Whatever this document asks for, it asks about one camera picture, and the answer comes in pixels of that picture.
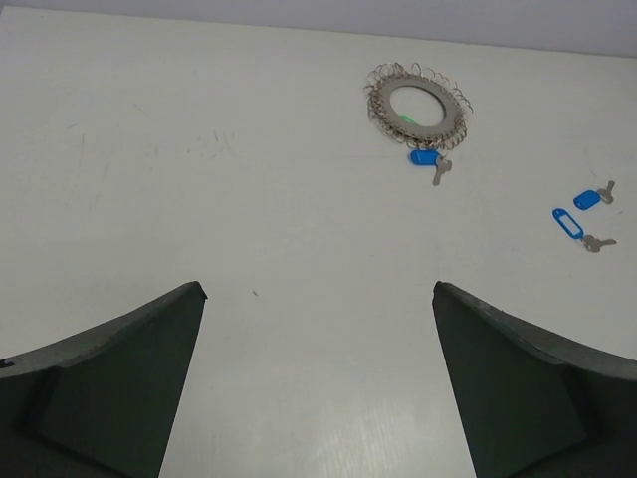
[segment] white table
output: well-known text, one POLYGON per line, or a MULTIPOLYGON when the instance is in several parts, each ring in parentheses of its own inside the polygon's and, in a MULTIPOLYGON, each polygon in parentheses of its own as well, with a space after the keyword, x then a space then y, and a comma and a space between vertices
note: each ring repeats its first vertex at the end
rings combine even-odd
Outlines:
POLYGON ((636 60, 6 8, 0 79, 0 357, 209 296, 162 477, 474 476, 438 280, 637 359, 636 60), (476 109, 441 187, 366 117, 394 61, 476 109))

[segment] metal key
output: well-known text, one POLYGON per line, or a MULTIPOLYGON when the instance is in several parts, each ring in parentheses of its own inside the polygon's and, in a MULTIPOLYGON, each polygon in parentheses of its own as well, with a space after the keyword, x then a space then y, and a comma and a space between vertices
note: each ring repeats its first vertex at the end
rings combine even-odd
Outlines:
POLYGON ((584 247, 588 252, 599 252, 603 246, 612 246, 613 244, 617 244, 617 241, 614 239, 605 239, 602 241, 590 234, 586 234, 582 237, 581 242, 584 243, 584 247))
POLYGON ((438 158, 436 159, 436 175, 434 176, 434 186, 440 184, 440 178, 445 172, 451 171, 451 166, 452 163, 449 159, 445 159, 443 156, 438 156, 438 158))
POLYGON ((601 200, 604 204, 612 204, 615 200, 613 197, 613 187, 615 187, 615 181, 608 181, 606 188, 597 189, 597 194, 601 196, 601 200))

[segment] gray wall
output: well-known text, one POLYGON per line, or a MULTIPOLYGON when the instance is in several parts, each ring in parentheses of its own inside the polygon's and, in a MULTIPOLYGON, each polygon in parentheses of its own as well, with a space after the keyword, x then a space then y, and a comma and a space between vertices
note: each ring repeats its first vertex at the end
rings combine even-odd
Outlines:
POLYGON ((2 1, 83 12, 637 57, 637 0, 2 1))

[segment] blue plastic tag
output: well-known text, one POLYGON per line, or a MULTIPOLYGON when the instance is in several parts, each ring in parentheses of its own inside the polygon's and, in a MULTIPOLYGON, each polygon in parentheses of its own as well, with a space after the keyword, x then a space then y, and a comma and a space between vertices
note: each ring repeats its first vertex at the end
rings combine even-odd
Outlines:
POLYGON ((414 149, 409 159, 417 166, 435 166, 440 153, 435 149, 414 149))
POLYGON ((553 218, 571 239, 581 239, 584 237, 584 230, 577 224, 577 221, 573 219, 573 216, 568 214, 564 209, 553 209, 553 218))
POLYGON ((592 189, 588 189, 575 197, 575 199, 573 199, 573 204, 575 204, 577 209, 585 211, 586 209, 593 207, 599 201, 601 201, 601 196, 592 189))

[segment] key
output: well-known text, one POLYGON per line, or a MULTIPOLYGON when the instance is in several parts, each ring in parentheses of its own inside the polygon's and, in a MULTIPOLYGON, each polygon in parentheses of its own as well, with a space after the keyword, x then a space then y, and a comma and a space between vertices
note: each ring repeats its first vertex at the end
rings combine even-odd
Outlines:
POLYGON ((452 163, 449 159, 445 159, 443 156, 438 156, 436 159, 436 175, 434 176, 434 186, 440 184, 440 178, 442 175, 451 171, 452 163))
POLYGON ((613 197, 613 187, 615 187, 615 181, 608 181, 608 185, 605 189, 597 189, 597 194, 601 196, 601 200, 604 204, 612 204, 615 200, 613 197))
POLYGON ((582 237, 581 242, 584 243, 584 247, 588 252, 599 252, 603 246, 612 246, 613 244, 617 244, 617 241, 614 239, 605 239, 601 241, 590 234, 586 234, 582 237))

